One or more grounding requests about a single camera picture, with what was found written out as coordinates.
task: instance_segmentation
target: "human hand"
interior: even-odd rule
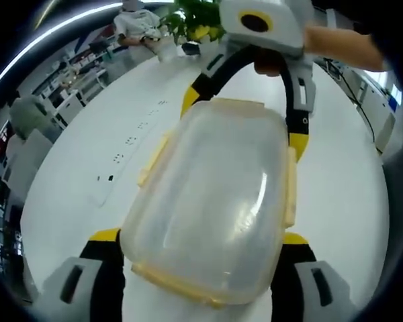
[[[254,61],[254,68],[258,74],[276,77],[279,76],[283,66],[284,61],[279,52],[259,48]]]

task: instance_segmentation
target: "potted plant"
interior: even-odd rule
[[[167,25],[176,44],[185,41],[203,44],[224,35],[220,19],[220,0],[175,0],[161,23]]]

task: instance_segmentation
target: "plastic food container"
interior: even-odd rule
[[[132,270],[214,307],[270,285],[295,209],[295,154],[262,104],[195,104],[165,137],[120,234]]]

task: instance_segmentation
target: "window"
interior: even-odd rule
[[[397,104],[402,104],[402,92],[395,85],[392,85],[391,96],[396,99]]]
[[[365,70],[365,73],[370,76],[380,87],[385,88],[387,83],[387,72],[369,72]]]

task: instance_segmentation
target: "white table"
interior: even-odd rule
[[[160,64],[153,58],[100,93],[66,128],[31,187],[22,216],[26,257],[36,286],[90,235],[122,224],[138,192],[136,181],[162,134],[176,126],[188,85],[199,74],[193,58]],[[371,135],[339,86],[314,66],[318,88],[310,141],[298,164],[298,210],[292,231],[308,239],[367,304],[377,286],[388,242],[388,196]],[[248,66],[220,97],[261,101],[285,114],[280,78]],[[128,146],[129,137],[137,138]],[[125,154],[125,166],[112,164]],[[110,188],[96,183],[113,172]],[[270,321],[267,291],[253,304],[220,311],[190,303],[145,282],[125,267],[125,321]]]

